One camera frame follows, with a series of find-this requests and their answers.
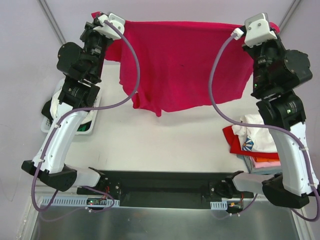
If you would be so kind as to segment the magenta t-shirt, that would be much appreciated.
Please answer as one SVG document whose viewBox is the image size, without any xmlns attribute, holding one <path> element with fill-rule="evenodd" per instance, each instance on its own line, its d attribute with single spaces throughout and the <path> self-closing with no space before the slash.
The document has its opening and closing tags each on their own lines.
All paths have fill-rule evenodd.
<svg viewBox="0 0 320 240">
<path fill-rule="evenodd" d="M 127 21 L 124 36 L 106 50 L 120 64 L 119 82 L 132 106 L 177 112 L 209 106 L 209 78 L 219 49 L 234 24 L 195 21 Z"/>
</svg>

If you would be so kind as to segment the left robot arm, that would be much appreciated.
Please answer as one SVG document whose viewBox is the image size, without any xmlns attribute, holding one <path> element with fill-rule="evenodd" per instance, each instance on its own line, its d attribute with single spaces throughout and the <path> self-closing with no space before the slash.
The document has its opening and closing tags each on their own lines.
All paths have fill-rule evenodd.
<svg viewBox="0 0 320 240">
<path fill-rule="evenodd" d="M 60 47 L 56 67 L 65 79 L 57 111 L 39 152 L 21 165 L 23 171 L 61 192 L 71 188 L 80 174 L 79 170 L 66 166 L 66 155 L 79 126 L 94 106 L 106 50 L 113 43 L 98 31 L 99 27 L 97 20 L 85 24 L 80 36 L 83 47 L 74 42 Z"/>
</svg>

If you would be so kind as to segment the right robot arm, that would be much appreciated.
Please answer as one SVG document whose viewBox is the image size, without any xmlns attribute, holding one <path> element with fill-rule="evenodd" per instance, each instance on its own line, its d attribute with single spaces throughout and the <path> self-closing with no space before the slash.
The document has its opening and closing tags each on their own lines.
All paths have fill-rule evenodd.
<svg viewBox="0 0 320 240">
<path fill-rule="evenodd" d="M 300 209 L 320 190 L 306 143 L 303 102 L 294 92 L 313 74 L 306 53 L 286 49 L 274 29 L 267 33 L 261 43 L 242 48 L 253 60 L 252 96 L 263 120 L 259 128 L 268 129 L 281 172 L 250 176 L 237 171 L 227 177 L 224 190 L 232 198 L 251 192 L 264 195 L 275 206 Z"/>
</svg>

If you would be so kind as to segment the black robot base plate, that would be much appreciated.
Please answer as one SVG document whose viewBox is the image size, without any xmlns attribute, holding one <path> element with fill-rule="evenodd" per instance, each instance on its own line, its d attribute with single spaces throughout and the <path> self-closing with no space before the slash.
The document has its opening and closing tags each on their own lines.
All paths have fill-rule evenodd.
<svg viewBox="0 0 320 240">
<path fill-rule="evenodd" d="M 102 186 L 121 207 L 209 209 L 223 199 L 216 187 L 228 172 L 104 170 Z"/>
</svg>

